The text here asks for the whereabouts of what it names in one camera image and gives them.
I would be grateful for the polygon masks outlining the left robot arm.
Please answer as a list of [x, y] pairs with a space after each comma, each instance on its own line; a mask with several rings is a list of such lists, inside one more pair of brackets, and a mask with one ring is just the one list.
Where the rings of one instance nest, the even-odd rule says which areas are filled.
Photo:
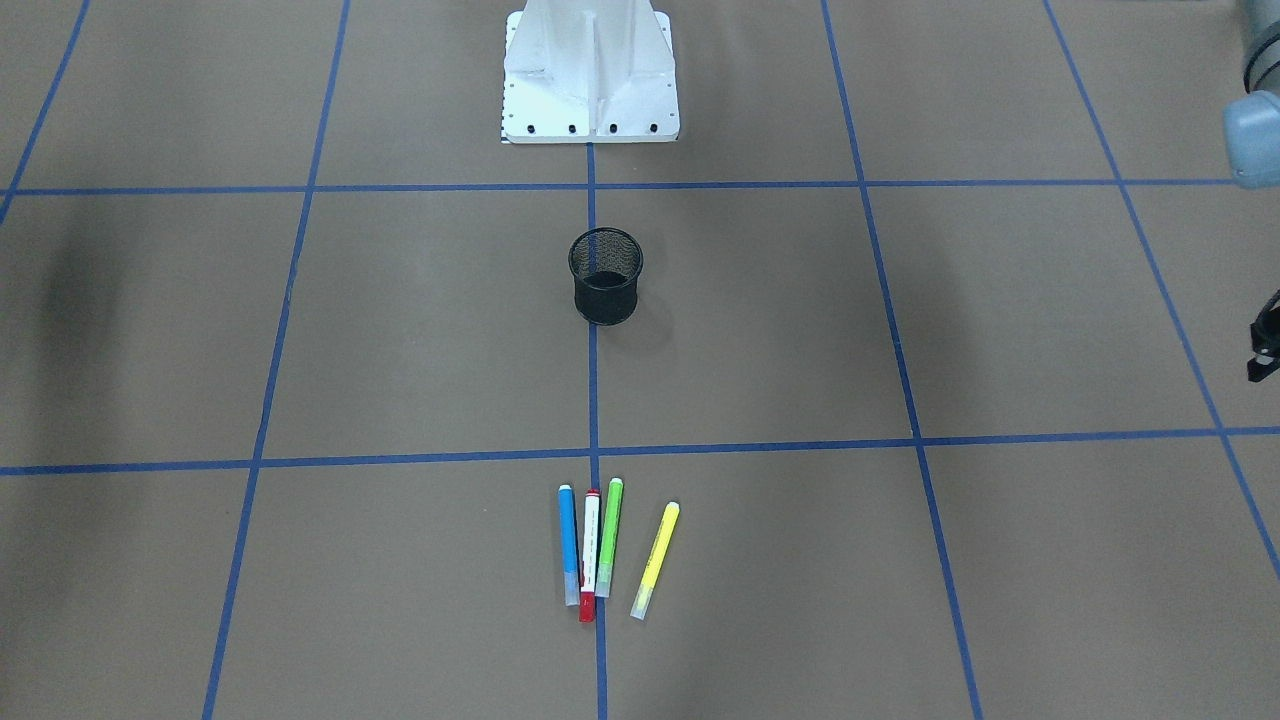
[[[1230, 176], [1244, 190], [1279, 184], [1279, 3], [1244, 1], [1244, 95], [1222, 110], [1222, 136]], [[1247, 379], [1260, 383], [1277, 372], [1279, 293], [1249, 325], [1253, 356]]]

